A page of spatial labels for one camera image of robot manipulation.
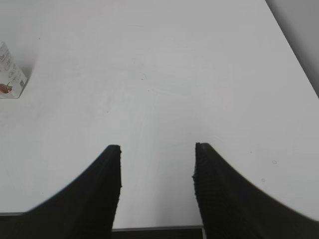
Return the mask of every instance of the small carton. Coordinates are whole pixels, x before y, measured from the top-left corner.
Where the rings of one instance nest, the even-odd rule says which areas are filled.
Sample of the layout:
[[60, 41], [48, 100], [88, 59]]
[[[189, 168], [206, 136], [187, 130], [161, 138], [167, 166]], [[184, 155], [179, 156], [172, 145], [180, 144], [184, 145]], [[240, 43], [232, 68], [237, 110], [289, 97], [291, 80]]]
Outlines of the small carton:
[[15, 64], [6, 44], [0, 41], [0, 99], [19, 98], [27, 78]]

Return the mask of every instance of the milk carton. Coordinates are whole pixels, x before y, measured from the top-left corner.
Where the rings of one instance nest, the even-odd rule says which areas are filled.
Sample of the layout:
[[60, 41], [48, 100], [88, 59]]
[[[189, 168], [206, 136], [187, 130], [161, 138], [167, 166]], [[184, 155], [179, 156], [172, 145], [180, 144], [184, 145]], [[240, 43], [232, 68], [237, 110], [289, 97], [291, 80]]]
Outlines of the milk carton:
[[19, 98], [26, 81], [6, 44], [0, 42], [0, 98]]

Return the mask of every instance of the white wall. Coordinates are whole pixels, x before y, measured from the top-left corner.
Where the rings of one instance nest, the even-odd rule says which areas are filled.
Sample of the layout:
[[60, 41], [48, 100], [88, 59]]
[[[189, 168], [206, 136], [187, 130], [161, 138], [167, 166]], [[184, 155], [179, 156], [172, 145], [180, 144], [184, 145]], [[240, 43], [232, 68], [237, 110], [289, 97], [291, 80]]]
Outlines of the white wall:
[[266, 0], [290, 46], [319, 93], [319, 1]]

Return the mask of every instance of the table surface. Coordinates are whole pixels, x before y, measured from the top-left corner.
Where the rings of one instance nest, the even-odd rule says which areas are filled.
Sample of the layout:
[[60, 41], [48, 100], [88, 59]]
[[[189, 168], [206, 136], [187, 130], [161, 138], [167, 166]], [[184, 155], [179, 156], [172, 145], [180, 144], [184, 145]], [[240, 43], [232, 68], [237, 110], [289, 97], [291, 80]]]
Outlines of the table surface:
[[0, 103], [0, 212], [37, 206], [119, 144], [114, 228], [200, 225], [194, 149], [208, 142], [319, 219], [318, 98], [263, 0], [20, 3], [1, 3], [2, 40], [35, 64]]

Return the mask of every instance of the strawberry image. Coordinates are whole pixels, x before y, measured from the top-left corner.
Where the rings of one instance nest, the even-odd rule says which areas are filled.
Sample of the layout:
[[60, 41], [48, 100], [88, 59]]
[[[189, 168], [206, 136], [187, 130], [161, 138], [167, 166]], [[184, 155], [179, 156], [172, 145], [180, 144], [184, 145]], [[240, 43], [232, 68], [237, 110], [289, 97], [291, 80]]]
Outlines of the strawberry image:
[[8, 94], [12, 91], [12, 86], [8, 86], [5, 84], [0, 84], [0, 93]]

